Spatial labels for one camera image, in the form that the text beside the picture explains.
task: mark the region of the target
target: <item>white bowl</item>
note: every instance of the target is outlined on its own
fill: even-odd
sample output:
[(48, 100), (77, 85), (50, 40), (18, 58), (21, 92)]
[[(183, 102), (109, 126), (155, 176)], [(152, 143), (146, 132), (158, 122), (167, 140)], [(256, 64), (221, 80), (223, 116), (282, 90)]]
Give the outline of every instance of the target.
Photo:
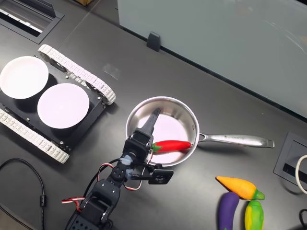
[(0, 74), (0, 88), (9, 97), (25, 99), (39, 93), (48, 81), (48, 67), (36, 57), (18, 57)]
[(39, 118), (52, 128), (69, 128), (78, 124), (90, 106), (88, 95), (81, 87), (64, 83), (47, 89), (37, 104)]

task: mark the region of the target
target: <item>plastic food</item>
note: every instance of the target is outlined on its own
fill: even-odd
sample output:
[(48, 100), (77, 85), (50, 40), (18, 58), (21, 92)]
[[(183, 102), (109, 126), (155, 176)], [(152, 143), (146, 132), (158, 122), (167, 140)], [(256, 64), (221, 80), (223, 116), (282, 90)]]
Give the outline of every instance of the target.
[(263, 210), (259, 201), (249, 202), (245, 211), (245, 229), (262, 230), (263, 229)]
[(264, 200), (264, 194), (251, 182), (231, 177), (217, 176), (216, 179), (239, 197), (246, 200)]
[(191, 148), (191, 143), (188, 141), (180, 141), (180, 140), (164, 140), (159, 141), (153, 144), (152, 149), (154, 152), (173, 152), (186, 150)]
[(219, 206), (219, 230), (232, 230), (236, 207), (239, 203), (239, 196), (233, 192), (222, 196)]

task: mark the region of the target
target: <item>black table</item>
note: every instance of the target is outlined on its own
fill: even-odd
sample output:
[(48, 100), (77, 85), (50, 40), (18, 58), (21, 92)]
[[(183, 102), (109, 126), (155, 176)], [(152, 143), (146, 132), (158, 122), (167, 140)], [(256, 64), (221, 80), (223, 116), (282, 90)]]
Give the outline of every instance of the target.
[[(297, 229), (298, 212), (307, 207), (307, 196), (273, 169), (287, 132), (307, 138), (307, 124), (168, 53), (150, 50), (144, 41), (106, 20), (105, 1), (97, 3), (93, 2), (91, 7), (95, 7), (89, 12), (70, 0), (55, 1), (55, 8), (65, 17), (42, 44), (53, 46), (107, 82), (117, 94), (115, 103), (103, 112), (64, 165), (33, 150), (31, 144), (0, 125), (0, 161), (23, 158), (45, 182), (46, 229), (64, 229), (75, 206), (60, 201), (81, 196), (100, 164), (121, 155), (131, 110), (153, 96), (170, 96), (186, 103), (198, 118), (201, 132), (255, 135), (273, 139), (276, 147), (201, 143), (187, 161), (173, 168), (175, 174), (168, 185), (144, 183), (136, 192), (122, 189), (111, 215), (119, 230), (216, 229), (217, 205), (227, 192), (215, 180), (218, 175), (249, 180), (266, 195), (261, 202), (265, 230)], [(16, 57), (37, 54), (38, 48), (0, 26), (0, 69)], [(106, 65), (117, 69), (115, 77), (103, 72)], [(103, 172), (101, 178), (109, 172)], [(0, 202), (40, 229), (40, 185), (33, 173), (23, 165), (8, 166), (0, 173), (0, 185)], [(245, 205), (241, 200), (237, 207), (234, 229), (244, 229)]]

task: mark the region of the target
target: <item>wire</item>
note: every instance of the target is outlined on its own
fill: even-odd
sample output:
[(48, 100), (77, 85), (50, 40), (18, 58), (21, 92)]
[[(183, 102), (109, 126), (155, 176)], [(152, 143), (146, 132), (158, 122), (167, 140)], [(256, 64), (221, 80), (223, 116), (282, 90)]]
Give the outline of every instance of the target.
[(78, 202), (78, 200), (84, 200), (84, 199), (85, 199), (85, 197), (69, 198), (69, 199), (62, 200), (62, 204), (68, 204), (68, 203), (74, 202), (76, 204), (77, 211), (81, 212), (81, 210), (79, 209), (79, 202)]
[[(152, 158), (153, 158), (153, 155), (154, 155), (154, 153), (153, 153), (153, 150), (151, 149), (150, 158), (149, 158), (149, 160), (147, 161), (146, 164), (149, 164), (149, 163), (150, 163), (150, 161), (151, 161)], [(143, 171), (142, 171), (141, 176), (143, 176), (145, 169), (146, 169), (146, 167), (143, 168)], [(141, 186), (142, 186), (142, 181), (140, 181), (139, 186), (136, 187), (136, 188), (131, 188), (131, 187), (128, 187), (128, 186), (125, 186), (125, 185), (124, 185), (124, 187), (125, 187), (127, 190), (129, 190), (129, 191), (136, 191), (136, 190), (139, 190)]]
[[(110, 161), (109, 164), (113, 164), (113, 163), (115, 163), (117, 161), (119, 161), (119, 158)], [(88, 184), (88, 186), (87, 186), (87, 188), (86, 188), (86, 190), (84, 192), (84, 195), (83, 195), (84, 197), (86, 197), (86, 195), (88, 193), (88, 190), (90, 189), (90, 187), (91, 187), (92, 183), (94, 182), (94, 180), (97, 178), (97, 175), (98, 175), (98, 172), (95, 174), (95, 176), (91, 179), (90, 183)]]
[[(38, 172), (35, 170), (35, 168), (33, 168), (33, 166), (28, 163), (27, 161), (23, 160), (23, 159), (20, 159), (20, 158), (12, 158), (12, 159), (9, 159), (7, 160), (5, 163), (3, 163), (2, 165), (0, 165), (0, 170), (6, 165), (8, 164), (9, 162), (12, 162), (12, 161), (18, 161), (20, 163), (23, 163), (25, 164), (26, 166), (28, 166), (35, 174), (36, 176), (38, 177), (39, 179), (39, 182), (41, 184), (41, 187), (42, 187), (42, 195), (45, 196), (45, 188), (44, 188), (44, 184), (43, 184), (43, 181), (42, 181), (42, 178), (39, 176)], [(41, 214), (41, 222), (42, 222), (42, 230), (45, 229), (45, 224), (44, 224), (44, 207), (45, 207), (45, 203), (42, 203), (42, 214)], [(7, 214), (9, 217), (11, 217), (13, 220), (15, 220), (17, 223), (21, 224), (22, 226), (24, 226), (26, 229), (28, 230), (33, 230), (32, 228), (30, 228), (29, 226), (27, 226), (26, 224), (22, 223), (20, 220), (18, 220), (17, 218), (15, 218), (12, 214), (10, 214), (8, 211), (6, 211), (2, 206), (0, 206), (0, 209), (5, 213)]]
[(102, 165), (100, 166), (99, 170), (98, 170), (97, 182), (99, 181), (99, 174), (101, 173), (101, 168), (102, 168), (103, 166), (109, 166), (109, 167), (111, 167), (112, 169), (114, 168), (114, 166), (113, 166), (112, 164), (110, 164), (110, 163), (104, 163), (104, 164), (102, 164)]
[(302, 190), (303, 193), (307, 194), (307, 191), (302, 187), (301, 185), (301, 182), (299, 181), (299, 177), (298, 177), (298, 171), (299, 171), (299, 166), (301, 165), (301, 162), (303, 159), (306, 159), (307, 158), (307, 155), (305, 156), (302, 156), (297, 164), (296, 164), (296, 168), (295, 168), (295, 179), (296, 179), (296, 183), (297, 183), (297, 186), (299, 187), (300, 190)]
[(303, 225), (304, 230), (307, 230), (307, 226), (303, 220), (303, 212), (307, 211), (307, 209), (302, 209), (299, 211), (299, 221), (301, 222), (301, 224)]

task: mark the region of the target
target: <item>stainless steel pan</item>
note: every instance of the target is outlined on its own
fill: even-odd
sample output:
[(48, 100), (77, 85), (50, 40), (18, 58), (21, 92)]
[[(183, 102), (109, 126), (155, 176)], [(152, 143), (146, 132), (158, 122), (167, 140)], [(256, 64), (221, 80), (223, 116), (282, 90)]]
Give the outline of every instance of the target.
[(196, 116), (183, 102), (171, 97), (153, 97), (138, 104), (127, 120), (127, 138), (137, 127), (142, 127), (151, 112), (161, 108), (154, 126), (154, 142), (162, 140), (189, 141), (192, 146), (185, 151), (154, 154), (151, 164), (173, 166), (185, 161), (195, 150), (198, 142), (216, 141), (248, 147), (274, 148), (274, 141), (248, 135), (208, 135), (200, 133)]

